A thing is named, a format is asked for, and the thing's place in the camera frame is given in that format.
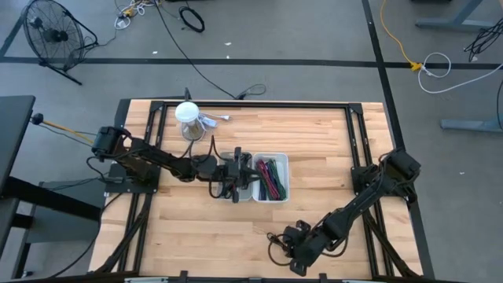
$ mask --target black fan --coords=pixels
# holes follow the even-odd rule
[[[81,26],[93,35],[92,43],[85,45]],[[89,28],[53,0],[32,0],[23,10],[23,27],[41,66],[82,85],[67,71],[83,61],[86,50],[98,46],[97,37]]]

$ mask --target yellow cable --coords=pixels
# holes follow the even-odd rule
[[[86,140],[86,142],[89,142],[91,145],[94,143],[94,141],[92,141],[91,139],[89,139],[88,137],[86,137],[85,135],[83,134],[79,134],[77,133],[76,131],[72,130],[72,129],[68,129],[67,127],[63,127],[63,126],[60,126],[58,124],[55,124],[55,123],[51,123],[49,121],[43,121],[42,123],[44,123],[45,125],[47,126],[51,126],[51,127],[55,127],[57,129],[60,129],[60,130],[66,130],[68,133],[72,133],[74,135],[76,135],[77,137],[79,138],[83,138]]]
[[[383,28],[384,30],[386,31],[386,33],[392,38],[394,39],[398,45],[400,46],[400,49],[402,50],[402,55],[404,56],[404,58],[410,63],[410,69],[414,72],[414,71],[417,71],[419,69],[421,69],[421,67],[423,66],[422,63],[417,63],[417,62],[414,62],[412,60],[410,60],[407,55],[406,55],[406,52],[405,50],[403,49],[403,45],[402,43],[396,38],[394,37],[390,31],[386,28],[386,25],[384,24],[384,6],[386,5],[386,0],[383,0],[383,4],[380,6],[380,22],[382,23],[383,25]]]

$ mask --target wooden table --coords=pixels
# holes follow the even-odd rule
[[[130,102],[125,128],[136,137],[143,138],[150,103]],[[381,103],[362,103],[362,107],[373,161],[377,163],[379,155],[392,149],[386,115]],[[225,107],[201,108],[201,112],[232,117],[229,122],[220,121],[213,130],[220,153],[232,152],[236,146],[251,153],[286,153],[290,200],[285,204],[214,200],[208,196],[207,183],[182,183],[163,171],[149,215],[141,275],[178,276],[181,270],[188,270],[190,277],[299,278],[288,267],[271,263],[266,233],[281,233],[298,219],[313,225],[354,197],[344,111]],[[195,144],[194,154],[207,152],[210,137],[207,134]],[[187,145],[181,138],[174,107],[170,107],[161,148],[180,155]],[[411,269],[422,274],[405,201],[385,197],[381,203],[390,242]],[[98,268],[122,238],[129,206],[130,195],[125,194],[103,214],[90,270]],[[380,272],[384,274],[380,246],[374,241]],[[129,267],[134,245],[130,248]],[[273,256],[278,262],[288,261],[277,247],[273,247]],[[328,278],[371,278],[361,218],[351,229],[345,254],[339,258],[321,256],[308,269],[307,277],[316,278],[320,273]]]

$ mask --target fan grill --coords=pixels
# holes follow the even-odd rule
[[[66,72],[82,60],[83,36],[70,12],[52,0],[33,0],[24,11],[24,34],[46,64]]]

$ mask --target white container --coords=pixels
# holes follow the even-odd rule
[[[285,188],[286,198],[284,200],[260,200],[260,181],[255,181],[253,182],[253,199],[260,203],[280,204],[287,202],[290,199],[290,174],[288,173],[288,156],[284,153],[256,153],[253,156],[252,167],[253,169],[255,169],[255,165],[258,160],[267,162],[271,159],[276,161],[277,176],[279,177],[281,184]]]

